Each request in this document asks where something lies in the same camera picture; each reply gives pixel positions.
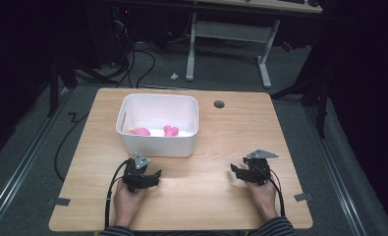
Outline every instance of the striped sleeve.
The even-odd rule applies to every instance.
[[[132,230],[122,226],[112,226],[105,228],[100,236],[135,236]]]
[[[274,218],[258,229],[258,236],[296,236],[294,227],[288,218]]]

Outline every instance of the white container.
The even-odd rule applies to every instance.
[[[178,127],[178,136],[164,137],[167,125]],[[151,136],[134,135],[134,128],[146,128]],[[129,154],[190,156],[198,130],[197,101],[186,95],[130,94],[123,100],[116,129]]]

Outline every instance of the pink toy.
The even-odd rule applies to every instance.
[[[169,125],[164,127],[165,137],[175,137],[178,136],[179,129],[178,127],[171,127]]]
[[[150,131],[148,131],[146,128],[134,128],[131,131],[134,135],[150,136]]]

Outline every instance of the wooden table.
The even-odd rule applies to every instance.
[[[129,157],[115,128],[118,112],[124,97],[135,92],[193,96],[199,107],[199,130],[192,156],[150,158],[146,173],[162,169],[162,177],[159,186],[148,190],[132,229],[258,228],[262,221],[249,190],[230,169],[230,163],[244,168],[242,157],[258,148],[279,155],[268,162],[281,181],[286,216],[296,228],[311,227],[306,202],[294,198],[303,192],[302,187],[267,93],[102,88],[59,195],[71,201],[68,206],[55,206],[51,230],[103,229],[109,183],[120,163]],[[224,101],[225,107],[214,107],[215,100]],[[111,223],[114,218],[112,204]]]

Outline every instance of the hand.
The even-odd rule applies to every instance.
[[[139,211],[142,199],[147,193],[147,189],[140,189],[135,194],[129,192],[127,185],[119,180],[117,191],[114,196],[114,206],[116,210],[115,226],[129,227],[133,218]]]
[[[266,181],[262,186],[250,182],[246,182],[246,184],[249,186],[252,200],[260,211],[264,223],[278,217],[275,207],[276,189],[273,184],[270,181]]]

